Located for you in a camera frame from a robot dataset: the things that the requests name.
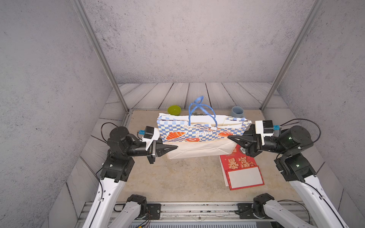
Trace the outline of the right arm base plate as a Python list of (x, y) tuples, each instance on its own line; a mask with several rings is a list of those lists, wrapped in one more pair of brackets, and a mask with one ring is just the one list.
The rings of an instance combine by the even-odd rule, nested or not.
[(252, 203), (238, 203), (236, 214), (240, 219), (255, 219)]

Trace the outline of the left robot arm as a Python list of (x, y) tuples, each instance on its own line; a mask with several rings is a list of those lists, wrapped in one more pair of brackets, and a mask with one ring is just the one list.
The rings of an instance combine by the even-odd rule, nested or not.
[(157, 157), (176, 150), (176, 145), (162, 142), (157, 128), (147, 126), (143, 138), (129, 133), (124, 126), (114, 128), (106, 144), (107, 158), (97, 177), (99, 186), (84, 222), (85, 228), (128, 228), (136, 219), (146, 228), (151, 223), (151, 214), (145, 196), (132, 194), (117, 217), (111, 221), (117, 198), (124, 188), (135, 164), (134, 157), (146, 157), (153, 164)]

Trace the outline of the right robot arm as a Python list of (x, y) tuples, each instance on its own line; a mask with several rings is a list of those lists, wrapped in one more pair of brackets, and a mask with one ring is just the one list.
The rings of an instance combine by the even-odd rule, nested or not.
[(258, 219), (271, 218), (284, 228), (346, 228), (347, 224), (325, 193), (317, 173), (302, 152), (314, 145), (310, 133), (300, 125), (289, 129), (272, 121), (256, 121), (242, 135), (228, 139), (245, 150), (249, 157), (262, 152), (277, 154), (276, 167), (297, 192), (314, 225), (285, 209), (273, 196), (264, 193), (253, 199), (252, 213)]

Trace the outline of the blue checkered paper bag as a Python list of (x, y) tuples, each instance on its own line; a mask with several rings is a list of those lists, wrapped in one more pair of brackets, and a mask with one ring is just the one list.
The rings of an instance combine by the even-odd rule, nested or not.
[(187, 116), (159, 114), (157, 126), (162, 142), (178, 147), (167, 153), (170, 160), (229, 155), (236, 143), (228, 136), (241, 136), (250, 128), (252, 121), (217, 115), (203, 100), (201, 96), (191, 103)]

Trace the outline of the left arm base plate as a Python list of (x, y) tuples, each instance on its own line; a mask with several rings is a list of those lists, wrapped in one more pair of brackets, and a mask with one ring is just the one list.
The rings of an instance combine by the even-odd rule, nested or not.
[(146, 214), (142, 219), (150, 218), (151, 220), (159, 220), (161, 217), (161, 207), (160, 203), (147, 203)]

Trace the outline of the red paper gift bag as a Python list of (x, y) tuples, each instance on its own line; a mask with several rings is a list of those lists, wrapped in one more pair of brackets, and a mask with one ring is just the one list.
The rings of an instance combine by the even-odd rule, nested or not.
[(237, 145), (231, 154), (221, 155), (220, 163), (224, 182), (231, 191), (264, 185), (264, 180), (254, 158)]

